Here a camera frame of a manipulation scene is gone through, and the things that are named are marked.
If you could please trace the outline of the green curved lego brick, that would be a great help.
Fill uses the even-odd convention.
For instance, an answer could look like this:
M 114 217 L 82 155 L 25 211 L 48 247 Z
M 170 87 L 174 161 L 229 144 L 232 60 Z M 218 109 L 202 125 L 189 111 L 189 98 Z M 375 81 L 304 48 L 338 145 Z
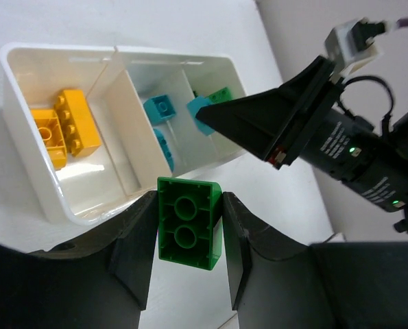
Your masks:
M 159 259 L 212 270 L 221 256 L 221 186 L 159 177 L 157 192 Z

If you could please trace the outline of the yellow lego block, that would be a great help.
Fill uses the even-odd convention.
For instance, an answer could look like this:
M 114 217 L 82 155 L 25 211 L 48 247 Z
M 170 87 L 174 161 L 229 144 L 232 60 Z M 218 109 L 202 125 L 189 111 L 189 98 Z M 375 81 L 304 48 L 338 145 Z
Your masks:
M 67 164 L 67 147 L 58 115 L 54 109 L 32 109 L 31 114 L 55 170 Z

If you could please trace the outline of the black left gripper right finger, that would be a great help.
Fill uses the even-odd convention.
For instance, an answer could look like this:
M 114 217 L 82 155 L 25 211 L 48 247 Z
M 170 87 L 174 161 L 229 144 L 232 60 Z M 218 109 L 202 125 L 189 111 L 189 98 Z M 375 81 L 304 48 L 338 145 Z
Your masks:
M 408 328 L 408 242 L 303 245 L 223 194 L 241 328 Z

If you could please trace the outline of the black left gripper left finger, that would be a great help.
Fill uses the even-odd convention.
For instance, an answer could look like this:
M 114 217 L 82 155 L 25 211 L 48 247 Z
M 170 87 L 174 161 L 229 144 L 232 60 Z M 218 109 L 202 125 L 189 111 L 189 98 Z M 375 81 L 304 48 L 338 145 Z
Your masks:
M 147 306 L 158 196 L 49 251 L 0 245 L 0 328 L 137 328 Z

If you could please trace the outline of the yellow long lego brick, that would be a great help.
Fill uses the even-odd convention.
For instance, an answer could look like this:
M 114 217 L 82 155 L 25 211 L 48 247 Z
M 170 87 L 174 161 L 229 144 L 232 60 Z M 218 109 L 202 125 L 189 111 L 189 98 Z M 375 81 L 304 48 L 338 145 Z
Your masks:
M 74 158 L 90 156 L 101 139 L 82 90 L 62 90 L 54 104 L 67 151 Z

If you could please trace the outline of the cyan small lego brick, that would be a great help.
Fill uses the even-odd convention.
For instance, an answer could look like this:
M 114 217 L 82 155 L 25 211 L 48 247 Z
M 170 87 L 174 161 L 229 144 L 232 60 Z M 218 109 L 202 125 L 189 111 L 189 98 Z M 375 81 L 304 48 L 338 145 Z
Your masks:
M 160 125 L 176 116 L 176 110 L 168 95 L 158 95 L 147 99 L 143 108 L 152 125 Z

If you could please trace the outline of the cyan rounded lego piece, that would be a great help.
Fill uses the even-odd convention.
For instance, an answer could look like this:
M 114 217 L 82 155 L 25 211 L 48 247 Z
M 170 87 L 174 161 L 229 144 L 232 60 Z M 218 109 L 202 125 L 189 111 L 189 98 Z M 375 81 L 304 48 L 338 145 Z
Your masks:
M 154 133 L 160 145 L 160 148 L 163 151 L 164 157 L 169 165 L 170 171 L 173 172 L 175 164 L 167 140 L 165 139 L 164 134 L 159 129 L 154 128 Z

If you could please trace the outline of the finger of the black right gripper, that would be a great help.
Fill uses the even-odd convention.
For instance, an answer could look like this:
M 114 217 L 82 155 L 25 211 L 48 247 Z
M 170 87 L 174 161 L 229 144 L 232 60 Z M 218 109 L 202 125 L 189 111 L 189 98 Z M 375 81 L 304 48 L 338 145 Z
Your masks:
M 204 106 L 195 117 L 262 161 L 294 161 L 334 103 L 333 69 L 318 56 L 278 88 Z

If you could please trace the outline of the white three-compartment container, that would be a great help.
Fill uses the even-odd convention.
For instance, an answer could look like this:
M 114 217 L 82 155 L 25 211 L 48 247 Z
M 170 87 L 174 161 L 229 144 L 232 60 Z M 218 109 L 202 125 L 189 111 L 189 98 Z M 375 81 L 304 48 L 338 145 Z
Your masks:
M 40 205 L 51 223 L 90 226 L 121 212 L 154 188 L 160 176 L 194 178 L 225 164 L 241 149 L 221 134 L 198 130 L 187 105 L 229 87 L 245 95 L 225 56 L 147 47 L 10 43 L 0 50 L 3 115 Z M 69 156 L 55 170 L 32 109 L 53 109 L 64 89 L 82 90 L 101 138 L 90 156 Z M 176 116 L 152 125 L 143 108 L 168 95 Z M 154 128 L 167 140 L 171 172 Z

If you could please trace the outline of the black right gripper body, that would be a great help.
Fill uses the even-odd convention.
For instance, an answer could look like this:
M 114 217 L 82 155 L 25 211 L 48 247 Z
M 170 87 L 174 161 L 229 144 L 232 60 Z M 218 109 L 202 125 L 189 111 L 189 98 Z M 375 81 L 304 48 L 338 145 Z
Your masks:
M 271 90 L 273 108 L 283 114 L 274 123 L 277 136 L 268 161 L 276 169 L 296 158 L 307 161 L 386 212 L 402 211 L 395 231 L 408 234 L 408 156 L 393 141 L 390 114 L 381 135 L 355 116 L 341 100 L 348 83 L 339 79 L 303 93 L 286 85 Z

